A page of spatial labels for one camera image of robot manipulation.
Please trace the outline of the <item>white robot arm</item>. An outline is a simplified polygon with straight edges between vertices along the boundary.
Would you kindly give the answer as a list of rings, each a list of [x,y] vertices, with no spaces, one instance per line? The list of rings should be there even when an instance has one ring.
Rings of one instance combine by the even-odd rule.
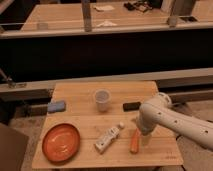
[[[136,118],[136,125],[141,133],[147,136],[160,125],[213,151],[213,123],[175,112],[171,106],[171,98],[162,92],[145,100],[140,105]]]

